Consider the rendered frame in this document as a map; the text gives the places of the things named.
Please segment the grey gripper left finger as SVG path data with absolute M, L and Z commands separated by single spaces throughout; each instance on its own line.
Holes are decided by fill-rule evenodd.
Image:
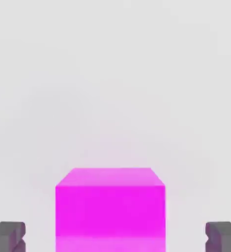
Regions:
M 26 225 L 19 221 L 0 222 L 0 252 L 26 252 Z

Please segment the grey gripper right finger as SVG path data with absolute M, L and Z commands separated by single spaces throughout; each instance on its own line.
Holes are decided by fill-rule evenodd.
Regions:
M 207 222 L 205 252 L 231 252 L 231 222 Z

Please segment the small magenta cube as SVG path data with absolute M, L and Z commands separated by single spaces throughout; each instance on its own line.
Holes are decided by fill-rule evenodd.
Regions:
M 55 203 L 56 252 L 166 252 L 166 187 L 150 168 L 74 168 Z

